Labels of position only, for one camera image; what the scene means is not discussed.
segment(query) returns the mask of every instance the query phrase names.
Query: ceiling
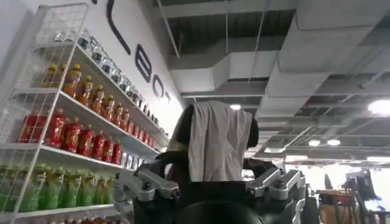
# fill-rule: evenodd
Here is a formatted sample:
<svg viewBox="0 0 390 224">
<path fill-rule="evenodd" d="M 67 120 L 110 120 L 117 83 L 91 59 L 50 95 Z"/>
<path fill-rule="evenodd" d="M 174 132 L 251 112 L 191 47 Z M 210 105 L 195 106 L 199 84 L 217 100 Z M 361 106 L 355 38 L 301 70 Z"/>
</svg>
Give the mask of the ceiling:
<svg viewBox="0 0 390 224">
<path fill-rule="evenodd" d="M 364 164 L 390 156 L 390 118 L 367 112 L 390 98 L 386 0 L 161 0 L 172 33 L 169 69 L 186 104 L 241 104 L 260 127 L 254 158 Z M 336 138 L 341 145 L 330 147 Z M 319 139 L 319 147 L 308 141 Z M 287 146 L 283 153 L 267 147 Z"/>
</svg>

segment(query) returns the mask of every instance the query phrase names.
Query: drink display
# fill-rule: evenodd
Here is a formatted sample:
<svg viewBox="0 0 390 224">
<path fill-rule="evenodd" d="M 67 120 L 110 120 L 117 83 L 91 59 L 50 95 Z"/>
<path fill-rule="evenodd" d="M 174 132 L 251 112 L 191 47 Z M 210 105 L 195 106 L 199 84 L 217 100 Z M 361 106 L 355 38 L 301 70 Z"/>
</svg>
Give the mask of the drink display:
<svg viewBox="0 0 390 224">
<path fill-rule="evenodd" d="M 75 64 L 70 71 L 68 71 L 63 87 L 63 91 L 67 95 L 75 98 L 77 92 L 77 86 L 81 79 L 81 66 L 80 64 Z"/>
<path fill-rule="evenodd" d="M 87 75 L 85 80 L 81 83 L 79 92 L 77 93 L 77 100 L 84 106 L 90 106 L 93 83 L 92 77 Z"/>
</svg>

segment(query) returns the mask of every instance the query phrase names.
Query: green bottle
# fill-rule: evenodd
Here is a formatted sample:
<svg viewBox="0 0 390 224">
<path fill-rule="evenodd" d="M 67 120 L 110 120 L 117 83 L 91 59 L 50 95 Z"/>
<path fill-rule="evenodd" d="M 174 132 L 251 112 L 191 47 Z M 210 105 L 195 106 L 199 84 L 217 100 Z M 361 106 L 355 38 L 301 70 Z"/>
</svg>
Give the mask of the green bottle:
<svg viewBox="0 0 390 224">
<path fill-rule="evenodd" d="M 44 190 L 41 193 L 39 209 L 49 210 L 56 209 L 59 202 L 59 193 L 63 184 L 62 167 L 59 167 L 56 171 L 53 171 L 49 167 L 46 169 L 47 177 L 44 182 Z"/>
<path fill-rule="evenodd" d="M 103 192 L 105 188 L 105 179 L 103 176 L 100 176 L 100 179 L 97 181 L 95 197 L 93 200 L 94 205 L 102 205 L 103 204 Z"/>
<path fill-rule="evenodd" d="M 96 188 L 96 178 L 94 173 L 90 172 L 83 177 L 79 191 L 78 206 L 88 206 L 93 204 L 94 192 Z"/>
</svg>

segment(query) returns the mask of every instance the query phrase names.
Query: ceiling light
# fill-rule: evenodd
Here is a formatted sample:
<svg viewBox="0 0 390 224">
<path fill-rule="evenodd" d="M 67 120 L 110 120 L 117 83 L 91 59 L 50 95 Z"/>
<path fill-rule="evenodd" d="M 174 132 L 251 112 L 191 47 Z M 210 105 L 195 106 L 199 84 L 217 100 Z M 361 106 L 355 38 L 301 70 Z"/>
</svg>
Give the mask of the ceiling light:
<svg viewBox="0 0 390 224">
<path fill-rule="evenodd" d="M 306 160 L 308 157 L 303 155 L 288 155 L 286 156 L 286 162 L 294 162 L 294 161 L 301 161 Z"/>
<path fill-rule="evenodd" d="M 231 109 L 233 109 L 233 110 L 239 110 L 239 109 L 241 109 L 241 105 L 240 105 L 240 104 L 231 104 L 230 107 L 231 107 Z"/>
<path fill-rule="evenodd" d="M 327 144 L 330 145 L 330 146 L 337 146 L 337 145 L 340 145 L 340 140 L 337 140 L 337 139 L 330 139 L 327 141 Z"/>
<path fill-rule="evenodd" d="M 390 157 L 369 156 L 369 157 L 367 157 L 367 161 L 369 161 L 369 162 L 379 162 L 379 163 L 390 163 Z"/>
<path fill-rule="evenodd" d="M 368 105 L 371 113 L 390 116 L 390 100 L 376 100 Z"/>
<path fill-rule="evenodd" d="M 319 144 L 321 144 L 320 140 L 310 140 L 309 141 L 309 145 L 312 147 L 317 147 L 317 146 L 319 146 Z"/>
</svg>

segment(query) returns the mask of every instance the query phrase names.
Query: plastic bottle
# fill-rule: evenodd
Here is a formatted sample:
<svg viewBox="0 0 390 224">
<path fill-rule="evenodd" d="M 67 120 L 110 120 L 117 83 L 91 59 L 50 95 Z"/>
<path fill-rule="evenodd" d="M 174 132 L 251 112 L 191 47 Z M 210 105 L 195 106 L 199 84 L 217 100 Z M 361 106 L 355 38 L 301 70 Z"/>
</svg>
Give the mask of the plastic bottle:
<svg viewBox="0 0 390 224">
<path fill-rule="evenodd" d="M 61 147 L 61 133 L 63 126 L 63 110 L 59 108 L 50 119 L 44 143 L 59 149 Z"/>
<path fill-rule="evenodd" d="M 93 93 L 92 100 L 91 100 L 91 109 L 98 114 L 102 111 L 102 102 L 104 98 L 104 90 L 103 86 L 99 85 L 97 86 L 96 90 Z"/>
<path fill-rule="evenodd" d="M 87 75 L 85 81 L 80 85 L 80 91 L 77 93 L 77 100 L 84 106 L 90 106 L 90 99 L 92 95 L 93 83 L 92 77 Z"/>
<path fill-rule="evenodd" d="M 113 111 L 114 111 L 114 96 L 109 95 L 104 99 L 103 107 L 102 107 L 102 116 L 106 118 L 108 121 L 112 120 Z"/>
<path fill-rule="evenodd" d="M 46 181 L 43 186 L 44 190 L 40 195 L 39 209 L 56 209 L 58 207 L 60 189 L 64 180 L 64 170 L 62 167 L 59 167 L 54 171 L 50 167 L 47 167 L 46 175 Z"/>
<path fill-rule="evenodd" d="M 50 88 L 53 84 L 54 76 L 56 75 L 58 67 L 56 64 L 50 64 L 50 66 L 45 70 L 43 74 L 43 79 L 41 83 L 42 88 Z"/>
<path fill-rule="evenodd" d="M 93 138 L 92 158 L 102 160 L 104 141 L 103 131 L 99 131 L 99 134 Z"/>
<path fill-rule="evenodd" d="M 77 86 L 81 79 L 81 66 L 80 64 L 75 64 L 73 68 L 67 73 L 63 91 L 67 95 L 75 98 L 77 92 Z"/>
<path fill-rule="evenodd" d="M 94 194 L 94 205 L 102 205 L 103 204 L 103 192 L 105 188 L 105 179 L 103 176 L 100 176 L 100 179 L 97 181 L 96 190 Z"/>
<path fill-rule="evenodd" d="M 82 179 L 77 205 L 78 206 L 92 205 L 95 188 L 96 188 L 96 178 L 94 173 L 90 172 Z"/>
</svg>

